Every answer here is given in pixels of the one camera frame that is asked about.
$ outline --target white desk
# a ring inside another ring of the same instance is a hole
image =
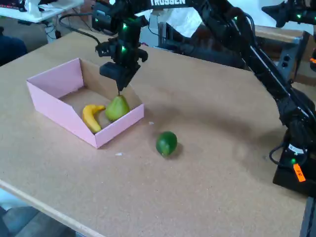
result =
[[[47,34],[47,41],[50,43],[53,42],[55,38],[55,27],[51,18],[82,4],[83,0],[59,0],[58,2],[52,2],[49,5],[42,5],[44,11],[40,13],[39,17],[35,17],[28,12],[20,12],[16,9],[0,8],[0,16],[11,17],[33,23],[39,23],[47,20],[49,24],[45,28],[45,31]]]

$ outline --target box flap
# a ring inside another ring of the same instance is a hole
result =
[[[78,58],[74,59],[38,74],[28,79],[28,82],[51,96],[60,98],[83,87],[80,61]]]
[[[74,109],[27,82],[35,109],[82,140],[96,147],[96,139]]]

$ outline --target table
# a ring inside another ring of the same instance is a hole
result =
[[[28,21],[32,23],[40,23],[42,21],[47,21],[48,25],[45,28],[47,34],[47,41],[49,43],[54,41],[55,27],[52,22],[52,18],[57,16],[69,9],[80,6],[83,4],[83,0],[59,0],[57,2],[52,2],[49,5],[42,5],[44,12],[41,12],[40,17],[35,17],[28,12],[20,12],[16,9],[0,8],[0,16],[11,17],[18,20]]]
[[[272,183],[285,128],[251,72],[142,46],[145,118],[96,150],[37,113],[25,83],[77,57],[107,62],[94,47],[71,33],[0,68],[0,188],[88,237],[299,235],[306,197]],[[155,149],[164,130],[173,159]]]

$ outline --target floor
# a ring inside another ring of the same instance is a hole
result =
[[[72,19],[69,19],[69,21],[65,20],[65,23],[70,24],[74,28],[90,30],[79,17],[73,17]],[[17,37],[23,40],[29,52],[47,44],[44,24],[31,24],[26,26],[18,24],[16,19],[0,18],[0,26],[4,27],[4,35]],[[56,29],[61,32],[62,36],[70,32],[59,25],[56,26]]]

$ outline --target orange tag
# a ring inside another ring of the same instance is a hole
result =
[[[301,170],[300,165],[299,164],[294,164],[293,167],[294,167],[294,171],[296,173],[296,176],[298,178],[298,181],[300,181],[300,182],[306,181],[306,179],[304,177],[304,174],[303,174],[303,172]]]

